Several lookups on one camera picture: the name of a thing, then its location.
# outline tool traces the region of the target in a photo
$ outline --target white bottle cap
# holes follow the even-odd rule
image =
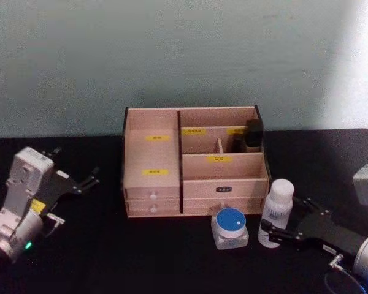
[[[279,204],[292,201],[294,186],[287,179],[276,179],[271,185],[270,197]]]

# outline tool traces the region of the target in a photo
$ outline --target blue lid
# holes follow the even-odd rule
[[[245,226],[244,214],[235,208],[224,208],[217,214],[217,224],[227,231],[238,231]]]

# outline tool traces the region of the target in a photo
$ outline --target wall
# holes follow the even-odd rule
[[[366,127],[346,118],[368,97],[357,111],[330,84],[352,2],[0,0],[0,137],[116,134],[125,106],[258,104],[268,129]]]
[[[336,52],[323,86],[327,109],[318,124],[368,128],[368,0],[348,11]]]

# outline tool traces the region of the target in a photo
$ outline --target yellow label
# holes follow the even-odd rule
[[[208,162],[230,162],[233,160],[231,156],[207,156]]]
[[[167,176],[169,170],[142,170],[144,176]]]
[[[244,134],[244,130],[245,130],[245,127],[232,127],[230,129],[226,129],[226,132],[229,135]]]
[[[31,209],[36,213],[41,214],[41,211],[45,208],[45,203],[38,201],[37,199],[33,199],[31,202]]]
[[[168,135],[155,135],[155,136],[146,136],[146,141],[169,141],[171,136]]]
[[[183,135],[205,135],[206,129],[204,128],[190,128],[190,129],[182,129]]]

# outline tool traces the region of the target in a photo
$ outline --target green led light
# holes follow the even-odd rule
[[[28,241],[26,246],[25,246],[25,249],[29,249],[31,247],[31,245],[33,245],[32,242]]]

